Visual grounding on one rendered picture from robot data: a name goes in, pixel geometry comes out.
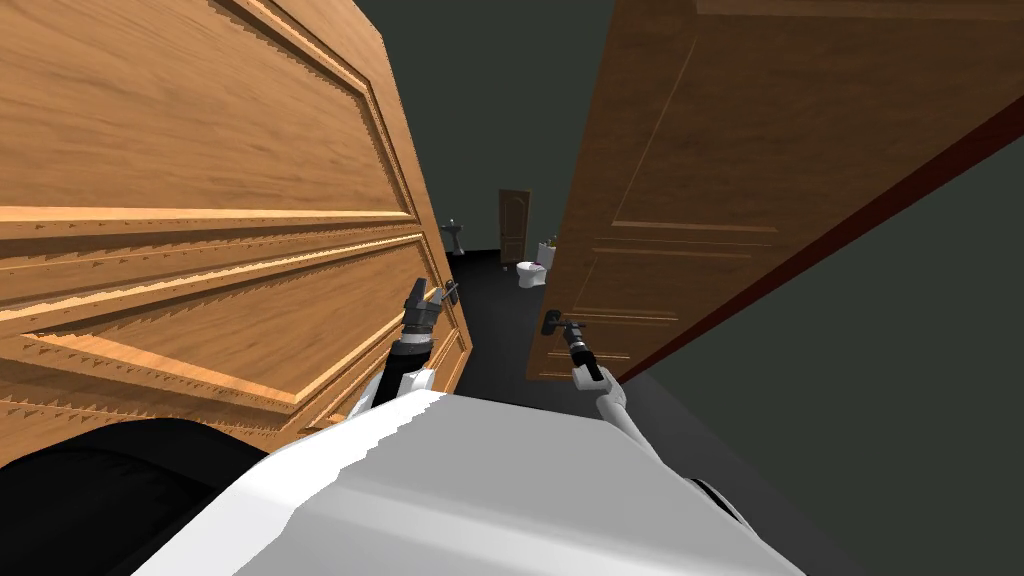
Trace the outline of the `white toilet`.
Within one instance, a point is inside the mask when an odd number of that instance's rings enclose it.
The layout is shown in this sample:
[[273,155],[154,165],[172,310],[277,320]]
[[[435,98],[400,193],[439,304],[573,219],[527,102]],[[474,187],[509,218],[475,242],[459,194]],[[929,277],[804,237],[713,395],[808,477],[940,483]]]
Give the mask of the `white toilet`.
[[555,237],[539,243],[532,261],[521,261],[516,264],[518,286],[523,289],[544,286],[547,274],[553,265],[555,252]]

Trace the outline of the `light wooden door leaf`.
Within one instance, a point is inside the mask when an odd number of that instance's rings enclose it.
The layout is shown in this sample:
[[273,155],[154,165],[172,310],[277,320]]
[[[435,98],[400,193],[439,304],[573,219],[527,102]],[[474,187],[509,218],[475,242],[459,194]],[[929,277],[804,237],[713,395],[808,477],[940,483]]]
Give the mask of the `light wooden door leaf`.
[[342,422],[450,280],[354,0],[0,0],[0,466],[118,422]]

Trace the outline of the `small brown arched door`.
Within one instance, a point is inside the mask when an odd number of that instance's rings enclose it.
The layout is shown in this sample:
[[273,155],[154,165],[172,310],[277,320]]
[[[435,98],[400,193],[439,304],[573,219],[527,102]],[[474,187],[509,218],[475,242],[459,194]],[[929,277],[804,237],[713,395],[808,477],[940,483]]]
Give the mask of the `small brown arched door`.
[[504,266],[524,259],[530,213],[529,190],[498,191],[500,262]]

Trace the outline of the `brown wooden door leaf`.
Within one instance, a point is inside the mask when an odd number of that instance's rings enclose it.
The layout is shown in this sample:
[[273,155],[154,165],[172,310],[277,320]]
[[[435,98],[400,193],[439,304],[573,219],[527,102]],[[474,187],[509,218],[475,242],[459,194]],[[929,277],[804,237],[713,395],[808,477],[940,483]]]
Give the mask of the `brown wooden door leaf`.
[[627,381],[1024,135],[1024,0],[616,0],[544,310]]

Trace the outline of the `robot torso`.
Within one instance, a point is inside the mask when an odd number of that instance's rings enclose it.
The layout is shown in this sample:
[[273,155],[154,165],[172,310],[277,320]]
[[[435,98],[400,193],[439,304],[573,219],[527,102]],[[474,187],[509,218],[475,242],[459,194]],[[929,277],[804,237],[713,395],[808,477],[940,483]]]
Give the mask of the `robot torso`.
[[417,390],[280,448],[133,576],[804,576],[613,425]]

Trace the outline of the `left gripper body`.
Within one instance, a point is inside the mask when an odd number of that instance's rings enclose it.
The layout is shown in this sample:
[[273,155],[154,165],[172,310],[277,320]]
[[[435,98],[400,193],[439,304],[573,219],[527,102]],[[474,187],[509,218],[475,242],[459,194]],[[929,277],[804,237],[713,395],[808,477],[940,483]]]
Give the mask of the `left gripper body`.
[[432,333],[440,314],[440,304],[430,300],[408,299],[402,317],[403,333]]

